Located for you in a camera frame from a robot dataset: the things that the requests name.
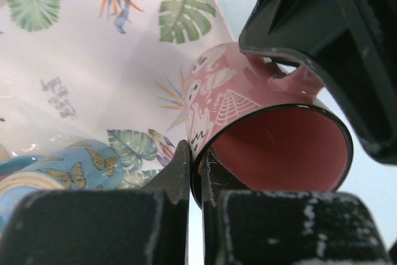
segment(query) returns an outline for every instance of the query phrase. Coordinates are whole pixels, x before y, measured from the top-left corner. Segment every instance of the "white graphic print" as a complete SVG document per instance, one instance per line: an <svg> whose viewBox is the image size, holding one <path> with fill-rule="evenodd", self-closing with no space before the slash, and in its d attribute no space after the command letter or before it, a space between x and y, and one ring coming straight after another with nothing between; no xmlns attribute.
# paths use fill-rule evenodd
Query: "white graphic print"
<svg viewBox="0 0 397 265"><path fill-rule="evenodd" d="M187 90L187 94L185 96L187 107L190 107L190 105L196 98L197 94L199 93L200 86L201 86L200 80L193 81L192 84L189 86L189 88Z"/></svg>
<svg viewBox="0 0 397 265"><path fill-rule="evenodd" d="M231 68L223 68L215 74L208 74L200 89L200 94L209 98L215 88L224 85L235 74L236 71Z"/></svg>
<svg viewBox="0 0 397 265"><path fill-rule="evenodd" d="M207 71L213 71L215 68L219 66L218 63L214 64L217 62L223 54L226 52L226 47L224 46L219 46L212 48L208 52L204 53L202 56L200 56L195 64L193 65L192 68L192 75L196 76L197 73L206 65L207 66Z"/></svg>
<svg viewBox="0 0 397 265"><path fill-rule="evenodd" d="M248 59L246 59L246 68L249 69L255 76L259 77L258 73L254 70L254 68L252 67L251 62L249 62Z"/></svg>
<svg viewBox="0 0 397 265"><path fill-rule="evenodd" d="M227 125L230 119L240 116L247 110L255 107L261 107L260 104L238 94L233 90L226 90L225 96L220 104L215 124Z"/></svg>
<svg viewBox="0 0 397 265"><path fill-rule="evenodd" d="M193 112L192 109L190 109L190 110L189 110L189 113L187 114L186 121L185 121L185 124L186 124L186 132L187 132L187 135L188 135L188 136L190 136L190 133L191 133L191 131L192 131L193 118L194 118L194 112Z"/></svg>
<svg viewBox="0 0 397 265"><path fill-rule="evenodd" d="M198 104L194 104L192 108L194 110L194 119L192 131L189 135L189 145L193 156L196 157L201 145L207 141L208 136L211 134L213 122L210 121L210 111L208 108L205 108L203 112Z"/></svg>

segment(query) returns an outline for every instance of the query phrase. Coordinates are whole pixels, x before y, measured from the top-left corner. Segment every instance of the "black rim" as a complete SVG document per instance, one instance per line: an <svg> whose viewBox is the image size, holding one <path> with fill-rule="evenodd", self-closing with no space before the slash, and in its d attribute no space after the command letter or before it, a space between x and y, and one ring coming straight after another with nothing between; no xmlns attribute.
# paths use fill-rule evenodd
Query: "black rim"
<svg viewBox="0 0 397 265"><path fill-rule="evenodd" d="M353 139L350 134L349 129L346 127L346 125L342 122L341 119L339 119L336 115L331 113L328 110L325 110L323 108L320 108L318 106L314 105L308 105L308 104L283 104L283 105L277 105L277 106L272 106L272 107L266 107L263 109L260 109L258 111L255 111L253 113L250 113L248 115L245 115L244 117L241 117L240 119L232 122L228 126L226 126L223 130L219 131L216 135L214 135L211 140L205 145L205 147L201 150L201 152L198 154L197 158L195 161L191 162L192 169L190 170L190 188L192 190L193 198L196 201L197 205L201 208L201 203L202 203L202 180L201 180L201 175L199 175L198 170L199 170L199 165L201 163L201 160L203 159L204 154L207 152L207 150L211 147L212 143L222 134L225 132L225 130L229 129L232 125L236 125L243 120L246 120L249 117L252 117L254 115L264 113L264 112L270 112L272 110L277 110L277 109L287 109L287 108L294 108L294 109L309 109L314 112L320 113L327 118L331 119L341 130L343 133L343 136L345 138L346 142L346 147L347 147L347 165L345 168L345 171L343 175L341 176L339 183L332 191L336 191L341 184L344 182L346 179L347 174L350 171L350 167L352 164L353 160Z"/></svg>

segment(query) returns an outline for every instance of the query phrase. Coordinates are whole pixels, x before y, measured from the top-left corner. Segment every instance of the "pink mug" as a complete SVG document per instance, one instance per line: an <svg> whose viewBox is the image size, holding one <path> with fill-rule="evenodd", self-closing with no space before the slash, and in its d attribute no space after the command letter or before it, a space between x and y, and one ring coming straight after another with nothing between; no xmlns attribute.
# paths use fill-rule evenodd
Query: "pink mug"
<svg viewBox="0 0 397 265"><path fill-rule="evenodd" d="M307 67L285 74L275 63L243 55L238 43L201 55L185 92L193 193L210 147L255 191L337 189L350 168L353 143L342 121L317 100L323 87Z"/></svg>

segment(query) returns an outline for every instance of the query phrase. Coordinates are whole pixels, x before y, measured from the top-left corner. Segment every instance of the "green monstera leaf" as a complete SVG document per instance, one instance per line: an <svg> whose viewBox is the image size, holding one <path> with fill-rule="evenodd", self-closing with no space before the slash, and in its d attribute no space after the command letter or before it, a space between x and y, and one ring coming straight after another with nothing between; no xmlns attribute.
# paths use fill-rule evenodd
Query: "green monstera leaf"
<svg viewBox="0 0 397 265"><path fill-rule="evenodd" d="M108 130L110 147L119 155L126 170L139 170L143 160L156 158L157 147L147 133L135 130Z"/></svg>
<svg viewBox="0 0 397 265"><path fill-rule="evenodd" d="M6 0L11 19L28 32L48 29L58 22L61 0Z"/></svg>
<svg viewBox="0 0 397 265"><path fill-rule="evenodd" d="M163 0L160 6L160 41L184 43L198 40L211 30L205 13L215 17L215 8L205 0Z"/></svg>
<svg viewBox="0 0 397 265"><path fill-rule="evenodd" d="M137 189L143 187L161 170L125 171L124 179L117 185L117 189Z"/></svg>

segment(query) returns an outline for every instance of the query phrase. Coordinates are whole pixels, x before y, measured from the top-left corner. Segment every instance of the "spider web print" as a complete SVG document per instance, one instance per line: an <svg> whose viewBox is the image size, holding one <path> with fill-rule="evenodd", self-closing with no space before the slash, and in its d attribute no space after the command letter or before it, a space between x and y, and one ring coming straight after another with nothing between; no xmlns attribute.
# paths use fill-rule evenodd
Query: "spider web print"
<svg viewBox="0 0 397 265"><path fill-rule="evenodd" d="M218 115L216 116L215 123L217 125L226 125L229 119L241 115L243 112L250 110L254 107L260 107L256 102L228 89L225 97L219 107Z"/></svg>

